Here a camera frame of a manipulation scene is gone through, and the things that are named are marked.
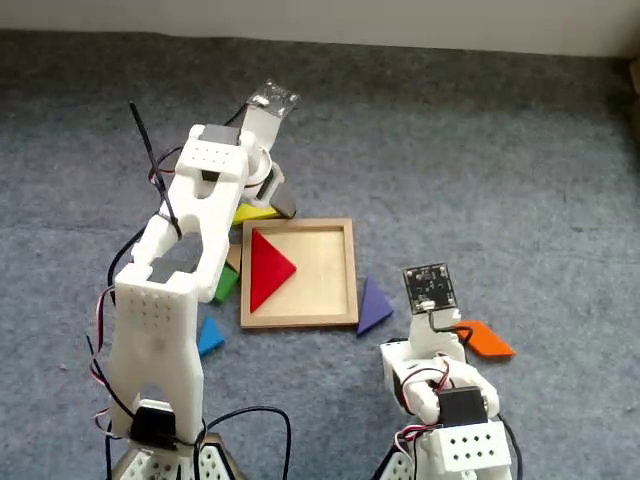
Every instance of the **white wall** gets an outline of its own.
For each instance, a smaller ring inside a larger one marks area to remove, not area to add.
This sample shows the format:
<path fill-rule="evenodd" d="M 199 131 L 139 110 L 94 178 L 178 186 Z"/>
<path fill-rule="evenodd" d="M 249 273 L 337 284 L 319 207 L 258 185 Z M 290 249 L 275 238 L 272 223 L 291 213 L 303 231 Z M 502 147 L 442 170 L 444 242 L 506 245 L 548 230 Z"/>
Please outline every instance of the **white wall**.
<path fill-rule="evenodd" d="M 640 0 L 0 0 L 0 28 L 640 53 Z"/>

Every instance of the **robotic arm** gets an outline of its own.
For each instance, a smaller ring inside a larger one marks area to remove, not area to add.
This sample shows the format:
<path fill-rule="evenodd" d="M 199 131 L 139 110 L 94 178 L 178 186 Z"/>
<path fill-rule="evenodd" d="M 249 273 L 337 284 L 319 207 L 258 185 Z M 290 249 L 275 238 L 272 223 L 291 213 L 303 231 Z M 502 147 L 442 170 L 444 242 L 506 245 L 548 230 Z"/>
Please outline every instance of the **robotic arm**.
<path fill-rule="evenodd" d="M 460 313 L 446 265 L 407 269 L 404 278 L 413 313 L 410 336 L 380 350 L 387 388 L 423 424 L 405 429 L 413 429 L 405 453 L 416 472 L 406 478 L 511 480 L 505 428 L 494 420 L 498 392 L 466 363 L 451 328 Z M 378 478 L 387 478 L 385 472 L 379 469 Z"/>
<path fill-rule="evenodd" d="M 240 127 L 194 125 L 166 192 L 168 203 L 149 220 L 132 250 L 133 261 L 115 279 L 115 332 L 108 358 L 110 384 L 118 396 L 110 409 L 113 432 L 172 458 L 183 478 L 192 471 L 193 444 L 202 431 L 198 302 L 209 302 L 215 294 L 238 203 L 295 214 L 284 175 L 269 151 L 297 100 L 298 95 L 267 81 L 247 101 Z M 174 272 L 166 283 L 151 281 L 152 262 L 169 251 L 179 233 L 201 235 L 197 269 Z M 167 402 L 141 400 L 146 386 L 159 387 Z"/>

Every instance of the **blue triangle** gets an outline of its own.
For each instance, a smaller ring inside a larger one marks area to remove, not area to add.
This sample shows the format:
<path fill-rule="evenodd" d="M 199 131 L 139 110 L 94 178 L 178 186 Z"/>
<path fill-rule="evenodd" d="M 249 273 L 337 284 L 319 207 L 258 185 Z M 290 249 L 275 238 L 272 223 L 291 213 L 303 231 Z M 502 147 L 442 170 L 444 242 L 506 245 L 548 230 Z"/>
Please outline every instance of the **blue triangle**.
<path fill-rule="evenodd" d="M 220 335 L 220 332 L 218 332 L 216 322 L 211 317 L 205 318 L 202 330 L 200 330 L 200 338 L 198 339 L 198 353 L 200 356 L 206 355 L 223 343 L 224 338 Z"/>
<path fill-rule="evenodd" d="M 378 288 L 375 280 L 367 277 L 364 283 L 364 293 L 360 304 L 360 322 L 356 334 L 362 335 L 392 313 L 393 308 L 391 308 L 387 297 Z"/>

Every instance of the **circuit board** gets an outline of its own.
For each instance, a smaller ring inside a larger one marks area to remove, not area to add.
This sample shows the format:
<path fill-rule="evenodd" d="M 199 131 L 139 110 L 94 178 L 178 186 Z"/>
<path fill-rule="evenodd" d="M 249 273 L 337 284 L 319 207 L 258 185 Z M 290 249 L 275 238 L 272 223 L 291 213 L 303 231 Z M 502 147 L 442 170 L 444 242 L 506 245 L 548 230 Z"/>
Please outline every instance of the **circuit board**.
<path fill-rule="evenodd" d="M 411 267 L 402 271 L 413 315 L 426 311 L 424 302 L 433 301 L 434 311 L 455 308 L 456 295 L 446 263 Z"/>

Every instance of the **wooden tray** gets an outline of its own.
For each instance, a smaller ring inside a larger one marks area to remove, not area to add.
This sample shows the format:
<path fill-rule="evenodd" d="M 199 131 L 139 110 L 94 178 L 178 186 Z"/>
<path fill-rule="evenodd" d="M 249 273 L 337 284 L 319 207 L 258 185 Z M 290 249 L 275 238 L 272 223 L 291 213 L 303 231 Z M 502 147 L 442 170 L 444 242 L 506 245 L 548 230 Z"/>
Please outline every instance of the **wooden tray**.
<path fill-rule="evenodd" d="M 255 312 L 251 298 L 251 236 L 257 229 L 297 268 Z M 254 220 L 242 234 L 243 328 L 356 325 L 358 302 L 349 218 Z"/>

